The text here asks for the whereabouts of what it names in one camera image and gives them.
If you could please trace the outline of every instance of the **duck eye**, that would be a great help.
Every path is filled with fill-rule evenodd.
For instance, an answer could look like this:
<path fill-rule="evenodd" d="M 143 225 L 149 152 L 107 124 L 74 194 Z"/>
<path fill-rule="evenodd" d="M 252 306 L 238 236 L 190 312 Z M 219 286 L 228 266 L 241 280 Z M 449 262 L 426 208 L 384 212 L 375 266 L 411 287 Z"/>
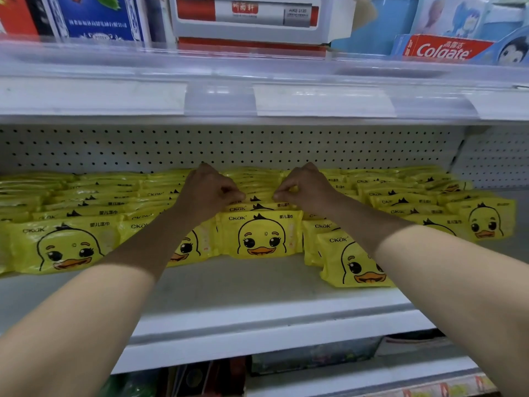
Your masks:
<path fill-rule="evenodd" d="M 94 248 L 83 248 L 79 251 L 79 256 L 82 258 L 88 258 L 94 254 Z"/>
<path fill-rule="evenodd" d="M 362 271 L 362 266 L 358 262 L 350 262 L 348 263 L 349 270 L 352 271 L 354 274 L 359 274 Z"/>
<path fill-rule="evenodd" d="M 243 242 L 247 248 L 253 248 L 255 246 L 255 240 L 253 238 L 245 238 Z"/>
<path fill-rule="evenodd" d="M 193 250 L 193 244 L 192 243 L 183 243 L 180 246 L 180 252 L 182 253 L 190 253 Z"/>
<path fill-rule="evenodd" d="M 48 255 L 48 258 L 50 258 L 50 260 L 53 260 L 54 262 L 58 262 L 59 260 L 63 258 L 63 254 L 60 253 L 59 251 L 50 251 L 47 253 L 47 255 Z"/>
<path fill-rule="evenodd" d="M 281 238 L 279 237 L 273 237 L 273 238 L 270 238 L 270 246 L 278 246 L 279 243 L 281 242 Z"/>

